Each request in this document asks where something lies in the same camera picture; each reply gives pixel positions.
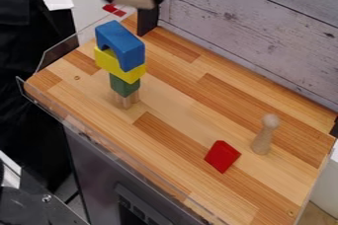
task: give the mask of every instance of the wooden peg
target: wooden peg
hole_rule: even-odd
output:
[[[266,155],[270,151],[273,132],[280,126],[280,119],[275,114],[266,114],[262,119],[263,128],[251,144],[253,152]]]
[[[122,99],[123,99],[123,97],[121,95],[119,95],[117,92],[114,92],[114,100],[117,104],[121,104]]]
[[[128,97],[122,98],[122,101],[123,101],[123,106],[124,106],[125,110],[130,109],[130,107],[131,107],[131,97],[128,96]]]
[[[133,93],[130,95],[130,99],[131,99],[131,102],[132,102],[133,104],[139,102],[139,93],[138,93],[138,90],[136,90],[135,92],[133,92]]]

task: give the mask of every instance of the red object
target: red object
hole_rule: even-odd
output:
[[[239,157],[240,153],[224,141],[213,144],[205,160],[220,173],[224,173]]]
[[[118,16],[118,17],[122,17],[126,14],[125,11],[119,10],[117,12],[114,12],[114,15]]]
[[[106,6],[103,7],[103,9],[109,13],[113,13],[118,10],[114,4],[107,4]]]
[[[126,14],[125,11],[122,11],[121,9],[117,9],[114,4],[107,4],[102,9],[106,10],[109,13],[112,13],[118,17],[122,17]]]

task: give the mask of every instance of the table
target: table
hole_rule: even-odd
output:
[[[123,24],[135,32],[135,17]],[[147,74],[140,102],[127,111],[95,65],[94,40],[31,77],[25,90],[60,118],[82,122],[105,149],[210,223],[293,224],[334,143],[335,112],[162,28],[141,39]],[[249,146],[265,113],[282,124],[272,151],[259,156]],[[217,140],[242,154],[225,174],[204,161]]]

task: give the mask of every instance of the blue block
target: blue block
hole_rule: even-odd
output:
[[[101,50],[111,49],[117,55],[124,72],[144,63],[144,43],[119,22],[112,21],[98,26],[95,34],[98,47]]]

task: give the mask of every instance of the stacked blocks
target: stacked blocks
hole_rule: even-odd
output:
[[[110,73],[115,100],[125,109],[138,102],[140,77],[145,73],[144,43],[119,22],[96,28],[96,64]]]

